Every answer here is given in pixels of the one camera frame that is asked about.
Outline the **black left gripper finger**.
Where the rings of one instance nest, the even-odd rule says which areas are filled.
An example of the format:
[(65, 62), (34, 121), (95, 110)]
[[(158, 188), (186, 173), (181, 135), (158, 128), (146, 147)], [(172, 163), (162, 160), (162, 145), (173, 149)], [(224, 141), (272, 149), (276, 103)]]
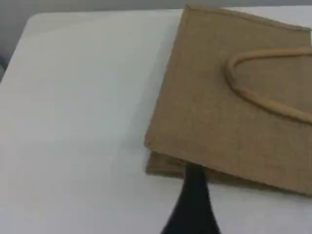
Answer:
[(213, 217), (202, 167), (187, 165), (182, 191), (163, 234), (211, 234)]

